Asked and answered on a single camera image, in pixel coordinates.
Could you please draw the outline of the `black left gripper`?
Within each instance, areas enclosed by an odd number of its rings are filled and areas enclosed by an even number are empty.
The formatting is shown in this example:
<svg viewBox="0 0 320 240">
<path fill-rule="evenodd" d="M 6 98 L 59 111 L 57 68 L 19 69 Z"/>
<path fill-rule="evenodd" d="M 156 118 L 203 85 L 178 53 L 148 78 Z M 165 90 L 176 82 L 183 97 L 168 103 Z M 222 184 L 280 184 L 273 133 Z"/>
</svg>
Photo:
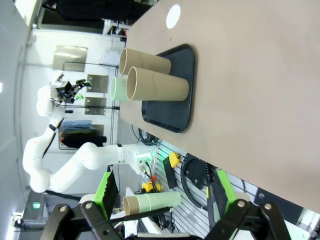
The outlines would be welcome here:
<svg viewBox="0 0 320 240">
<path fill-rule="evenodd" d="M 85 79 L 77 80 L 74 85 L 71 85 L 69 81 L 65 81 L 61 86 L 55 88 L 57 92 L 57 100 L 65 103 L 74 103 L 75 100 L 83 100 L 83 95 L 80 93 L 75 94 L 73 88 L 84 88 L 91 86 L 91 82 Z"/>
</svg>

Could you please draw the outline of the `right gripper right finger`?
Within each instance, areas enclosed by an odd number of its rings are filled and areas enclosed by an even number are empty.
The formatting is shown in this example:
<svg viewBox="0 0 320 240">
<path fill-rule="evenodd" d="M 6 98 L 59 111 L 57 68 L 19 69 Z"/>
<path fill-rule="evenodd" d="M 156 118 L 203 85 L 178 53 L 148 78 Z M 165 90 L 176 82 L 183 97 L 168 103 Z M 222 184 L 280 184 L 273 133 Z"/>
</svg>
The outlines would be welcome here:
<svg viewBox="0 0 320 240">
<path fill-rule="evenodd" d="M 227 199 L 223 216 L 205 237 L 206 240 L 231 240 L 237 230 L 250 232 L 255 240 L 290 240 L 283 215 L 278 205 L 267 201 L 255 205 L 237 198 L 226 172 L 216 169 L 214 176 L 222 185 Z"/>
</svg>

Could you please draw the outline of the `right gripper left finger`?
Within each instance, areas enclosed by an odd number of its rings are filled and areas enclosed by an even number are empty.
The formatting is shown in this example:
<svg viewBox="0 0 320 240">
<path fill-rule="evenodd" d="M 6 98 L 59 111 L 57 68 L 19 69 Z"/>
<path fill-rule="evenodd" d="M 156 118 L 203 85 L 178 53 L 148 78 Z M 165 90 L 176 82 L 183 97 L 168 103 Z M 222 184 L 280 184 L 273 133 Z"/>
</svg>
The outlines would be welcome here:
<svg viewBox="0 0 320 240">
<path fill-rule="evenodd" d="M 42 240 L 77 240 L 81 233 L 91 232 L 96 240 L 121 240 L 110 217 L 119 191 L 113 171 L 102 177 L 93 197 L 71 208 L 54 206 L 41 234 Z"/>
</svg>

